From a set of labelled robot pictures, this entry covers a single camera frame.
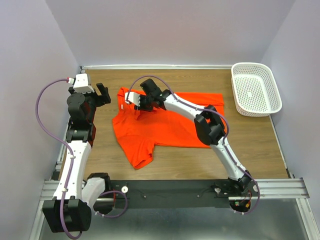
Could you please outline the orange t-shirt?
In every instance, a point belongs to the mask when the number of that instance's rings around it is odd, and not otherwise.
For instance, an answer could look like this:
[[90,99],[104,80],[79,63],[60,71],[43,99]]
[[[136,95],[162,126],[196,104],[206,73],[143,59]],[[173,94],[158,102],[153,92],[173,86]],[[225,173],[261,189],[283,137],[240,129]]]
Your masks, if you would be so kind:
[[143,120],[136,120],[136,110],[125,102],[128,88],[117,92],[118,114],[112,119],[117,142],[128,162],[136,170],[151,163],[155,146],[205,148],[197,137],[194,123],[175,112],[161,108],[146,111]]

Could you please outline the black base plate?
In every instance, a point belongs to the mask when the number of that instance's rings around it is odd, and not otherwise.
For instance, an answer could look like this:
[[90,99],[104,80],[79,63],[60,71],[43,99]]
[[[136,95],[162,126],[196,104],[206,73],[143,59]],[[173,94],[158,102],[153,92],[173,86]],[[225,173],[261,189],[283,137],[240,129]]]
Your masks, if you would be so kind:
[[228,179],[197,180],[110,180],[110,189],[125,193],[128,208],[229,208],[241,206],[258,196],[251,181],[244,190],[235,189]]

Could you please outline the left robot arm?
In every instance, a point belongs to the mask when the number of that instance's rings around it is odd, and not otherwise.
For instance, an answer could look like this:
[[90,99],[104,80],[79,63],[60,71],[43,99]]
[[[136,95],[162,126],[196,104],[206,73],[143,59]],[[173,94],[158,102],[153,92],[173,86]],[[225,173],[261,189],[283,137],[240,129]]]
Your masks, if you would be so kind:
[[66,147],[65,163],[52,199],[45,200],[42,212],[53,233],[65,233],[77,240],[91,225],[92,211],[98,197],[110,194],[110,177],[107,173],[93,173],[83,183],[85,166],[96,135],[94,117],[98,107],[111,103],[108,88],[97,83],[74,82],[68,89],[69,113],[65,139],[57,139]]

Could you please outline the white perforated basket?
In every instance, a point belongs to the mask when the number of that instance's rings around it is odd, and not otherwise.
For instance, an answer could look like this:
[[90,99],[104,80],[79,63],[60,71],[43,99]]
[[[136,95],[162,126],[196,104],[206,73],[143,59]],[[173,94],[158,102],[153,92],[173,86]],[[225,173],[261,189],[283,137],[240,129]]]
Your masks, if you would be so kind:
[[246,117],[267,117],[282,109],[282,100],[271,69],[261,63],[238,62],[231,67],[235,107]]

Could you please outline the aluminium front rail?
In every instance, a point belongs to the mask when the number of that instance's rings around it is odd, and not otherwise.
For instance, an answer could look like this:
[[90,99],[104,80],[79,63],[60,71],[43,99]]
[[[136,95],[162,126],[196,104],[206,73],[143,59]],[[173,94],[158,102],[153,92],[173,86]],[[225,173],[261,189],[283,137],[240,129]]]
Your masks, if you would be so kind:
[[[205,193],[212,192],[216,197],[228,196],[235,200],[236,197],[230,193],[215,192],[212,188],[214,180],[113,180],[112,187],[118,191],[123,186],[128,187],[128,192],[137,192],[143,197],[151,194],[164,196],[165,194],[190,194],[201,197]],[[255,184],[251,182],[249,188],[254,198],[262,199],[308,199],[304,180],[301,178],[280,178],[280,179],[257,179],[256,183],[259,192],[256,191]]]

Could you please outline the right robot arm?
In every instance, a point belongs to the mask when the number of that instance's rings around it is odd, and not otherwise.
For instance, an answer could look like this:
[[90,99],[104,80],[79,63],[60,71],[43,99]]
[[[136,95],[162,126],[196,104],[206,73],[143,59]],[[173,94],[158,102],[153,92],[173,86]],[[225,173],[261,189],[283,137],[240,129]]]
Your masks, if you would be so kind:
[[187,101],[174,93],[170,87],[162,91],[151,78],[142,82],[140,87],[144,94],[131,90],[125,94],[125,101],[128,104],[134,104],[134,107],[141,111],[150,112],[154,108],[171,111],[192,121],[197,138],[209,146],[223,164],[230,182],[230,191],[236,196],[247,192],[253,177],[229,144],[228,121],[213,105],[203,106]]

